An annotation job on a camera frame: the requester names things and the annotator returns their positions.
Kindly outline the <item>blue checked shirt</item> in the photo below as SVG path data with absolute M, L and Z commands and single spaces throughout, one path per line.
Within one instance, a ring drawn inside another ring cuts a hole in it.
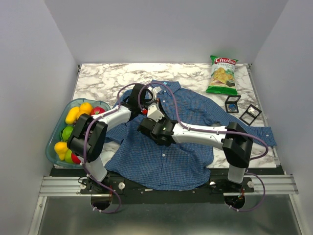
M 157 97 L 170 119 L 179 116 L 182 122 L 211 126 L 219 123 L 227 126 L 238 123 L 248 134 L 263 140 L 268 146 L 276 142 L 269 127 L 250 127 L 236 117 L 228 114 L 213 100 L 194 91 L 182 88 L 179 82 L 166 81 L 168 88 L 162 88 Z M 137 182 L 153 185 L 166 180 L 179 184 L 200 183 L 209 180 L 208 165 L 213 163 L 213 147 L 196 143 L 177 143 L 169 147 L 160 146 L 137 131 L 143 116 L 137 116 L 128 123 L 121 124 L 107 132 L 106 142 L 114 141 L 120 145 L 105 169 Z

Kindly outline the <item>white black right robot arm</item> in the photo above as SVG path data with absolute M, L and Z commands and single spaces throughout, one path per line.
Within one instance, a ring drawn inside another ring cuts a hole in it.
M 229 163 L 225 187 L 235 192 L 243 186 L 253 140 L 239 124 L 230 122 L 227 126 L 200 126 L 167 118 L 155 121 L 145 117 L 137 130 L 162 146 L 196 143 L 222 150 Z

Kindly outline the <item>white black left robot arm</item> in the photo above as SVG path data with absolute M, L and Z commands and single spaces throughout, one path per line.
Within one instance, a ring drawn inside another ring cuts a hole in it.
M 134 86 L 130 96 L 122 101 L 118 94 L 117 105 L 111 110 L 95 116 L 80 115 L 67 141 L 68 149 L 81 160 L 87 177 L 92 179 L 91 187 L 97 193 L 109 189 L 109 182 L 105 179 L 107 170 L 100 158 L 106 133 L 140 114 L 146 115 L 157 101 L 157 93 L 160 91 L 159 87 L 146 87 L 140 83 L 130 85 Z

